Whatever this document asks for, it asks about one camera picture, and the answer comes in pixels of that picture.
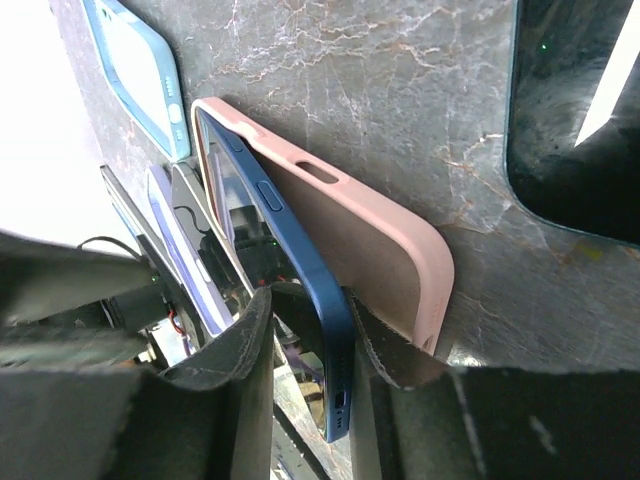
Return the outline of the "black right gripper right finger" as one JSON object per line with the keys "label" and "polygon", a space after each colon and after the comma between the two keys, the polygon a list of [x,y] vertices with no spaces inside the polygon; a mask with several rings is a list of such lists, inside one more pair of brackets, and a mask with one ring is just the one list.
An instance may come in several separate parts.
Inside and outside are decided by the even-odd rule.
{"label": "black right gripper right finger", "polygon": [[347,294],[357,479],[635,479],[639,374],[451,366]]}

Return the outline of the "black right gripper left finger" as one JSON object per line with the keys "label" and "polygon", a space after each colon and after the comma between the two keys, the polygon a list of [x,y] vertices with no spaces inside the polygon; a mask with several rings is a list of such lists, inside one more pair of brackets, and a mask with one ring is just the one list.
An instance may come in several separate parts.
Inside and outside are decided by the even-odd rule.
{"label": "black right gripper left finger", "polygon": [[5,479],[266,479],[273,422],[272,293],[164,371],[9,369]]}

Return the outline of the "blue-edged black phone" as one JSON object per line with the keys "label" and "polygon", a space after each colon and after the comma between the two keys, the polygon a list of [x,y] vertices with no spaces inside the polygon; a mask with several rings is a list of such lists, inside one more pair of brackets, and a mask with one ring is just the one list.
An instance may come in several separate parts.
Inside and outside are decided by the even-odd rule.
{"label": "blue-edged black phone", "polygon": [[272,290],[276,338],[306,407],[324,439],[339,440],[350,421],[351,307],[254,150],[209,105],[191,116],[212,213],[250,285]]}

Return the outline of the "pink phone case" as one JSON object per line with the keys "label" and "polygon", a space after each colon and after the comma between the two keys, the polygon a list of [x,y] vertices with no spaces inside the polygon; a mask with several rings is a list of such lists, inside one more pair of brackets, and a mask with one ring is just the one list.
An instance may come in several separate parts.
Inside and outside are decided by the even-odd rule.
{"label": "pink phone case", "polygon": [[251,150],[337,280],[391,329],[434,353],[454,283],[452,254],[440,233],[220,98],[195,100],[191,118],[203,115]]}

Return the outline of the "light blue phone case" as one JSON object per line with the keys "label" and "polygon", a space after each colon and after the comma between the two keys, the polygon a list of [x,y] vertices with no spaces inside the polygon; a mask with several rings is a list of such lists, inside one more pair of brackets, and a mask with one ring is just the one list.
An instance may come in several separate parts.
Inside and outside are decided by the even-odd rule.
{"label": "light blue phone case", "polygon": [[189,157],[178,71],[166,40],[118,1],[81,6],[103,75],[124,111],[169,161]]}

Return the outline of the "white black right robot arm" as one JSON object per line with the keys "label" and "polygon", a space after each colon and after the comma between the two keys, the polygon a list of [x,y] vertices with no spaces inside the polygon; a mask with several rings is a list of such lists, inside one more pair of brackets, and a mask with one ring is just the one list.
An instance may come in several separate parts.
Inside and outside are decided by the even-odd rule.
{"label": "white black right robot arm", "polygon": [[[156,373],[146,345],[73,313],[152,280],[149,264],[1,236],[1,475],[5,479],[266,479],[271,334],[309,306],[260,290],[238,324]],[[357,479],[635,479],[635,370],[452,367],[351,302],[349,412]]]}

